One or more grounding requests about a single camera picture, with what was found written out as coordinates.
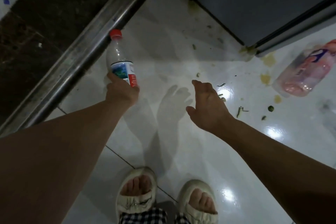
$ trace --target person's right arm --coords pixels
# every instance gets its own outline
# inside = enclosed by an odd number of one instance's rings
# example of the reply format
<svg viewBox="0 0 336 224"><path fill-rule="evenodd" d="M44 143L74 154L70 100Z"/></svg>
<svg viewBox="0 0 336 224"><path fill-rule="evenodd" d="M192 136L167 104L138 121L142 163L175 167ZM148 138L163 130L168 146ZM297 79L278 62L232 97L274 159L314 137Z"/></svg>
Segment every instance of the person's right arm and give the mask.
<svg viewBox="0 0 336 224"><path fill-rule="evenodd" d="M237 151L297 224L336 222L336 170L236 120L210 83L192 83L191 120Z"/></svg>

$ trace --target pant leg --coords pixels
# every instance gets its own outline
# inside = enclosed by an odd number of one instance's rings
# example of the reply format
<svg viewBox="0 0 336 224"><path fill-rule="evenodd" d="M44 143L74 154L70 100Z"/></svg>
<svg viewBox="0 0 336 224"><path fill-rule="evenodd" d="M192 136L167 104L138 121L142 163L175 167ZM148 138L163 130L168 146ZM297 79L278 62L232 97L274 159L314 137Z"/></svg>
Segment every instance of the pant leg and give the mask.
<svg viewBox="0 0 336 224"><path fill-rule="evenodd" d="M119 224L166 224L167 213L160 208L152 208L143 213L122 213Z"/></svg>
<svg viewBox="0 0 336 224"><path fill-rule="evenodd" d="M190 224L184 213L176 213L174 224Z"/></svg>

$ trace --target dark marble floor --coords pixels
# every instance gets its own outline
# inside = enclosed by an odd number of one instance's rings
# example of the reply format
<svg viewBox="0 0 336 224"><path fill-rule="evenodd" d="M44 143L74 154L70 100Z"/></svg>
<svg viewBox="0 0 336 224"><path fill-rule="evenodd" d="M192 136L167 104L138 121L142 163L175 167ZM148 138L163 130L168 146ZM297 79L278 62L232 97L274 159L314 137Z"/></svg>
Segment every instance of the dark marble floor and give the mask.
<svg viewBox="0 0 336 224"><path fill-rule="evenodd" d="M0 22L0 125L108 0L18 0Z"/></svg>

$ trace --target slipper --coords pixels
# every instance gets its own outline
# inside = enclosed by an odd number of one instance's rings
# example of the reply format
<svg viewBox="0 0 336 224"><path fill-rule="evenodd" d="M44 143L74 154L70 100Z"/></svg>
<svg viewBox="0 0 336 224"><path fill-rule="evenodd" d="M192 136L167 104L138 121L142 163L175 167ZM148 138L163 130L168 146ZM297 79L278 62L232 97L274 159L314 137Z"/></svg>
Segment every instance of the slipper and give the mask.
<svg viewBox="0 0 336 224"><path fill-rule="evenodd" d="M147 175L152 183L150 191L140 196L122 196L120 194L124 185L137 176ZM121 213L143 213L151 209L155 203L155 196L157 190L156 176L152 170L147 167L142 167L132 170L124 179L117 194L117 200L115 202L115 210L117 214L117 223L119 223Z"/></svg>
<svg viewBox="0 0 336 224"><path fill-rule="evenodd" d="M217 208L215 195L208 184L200 180L188 181L183 188L178 197L178 210L183 213L191 224L217 224L218 214L204 213L196 210L191 205L189 205L189 200L191 193L195 189L200 189L202 192L207 193L213 200L215 208Z"/></svg>

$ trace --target person's left hand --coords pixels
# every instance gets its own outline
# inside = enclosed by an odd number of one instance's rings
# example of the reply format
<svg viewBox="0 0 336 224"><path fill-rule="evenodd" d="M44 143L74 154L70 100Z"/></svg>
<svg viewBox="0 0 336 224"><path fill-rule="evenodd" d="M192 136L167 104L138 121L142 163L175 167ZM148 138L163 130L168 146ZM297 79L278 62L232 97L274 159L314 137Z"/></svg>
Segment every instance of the person's left hand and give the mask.
<svg viewBox="0 0 336 224"><path fill-rule="evenodd" d="M112 82L107 85L107 102L127 101L132 106L138 101L140 91L138 86L131 87L125 80L111 72L107 74L107 77Z"/></svg>

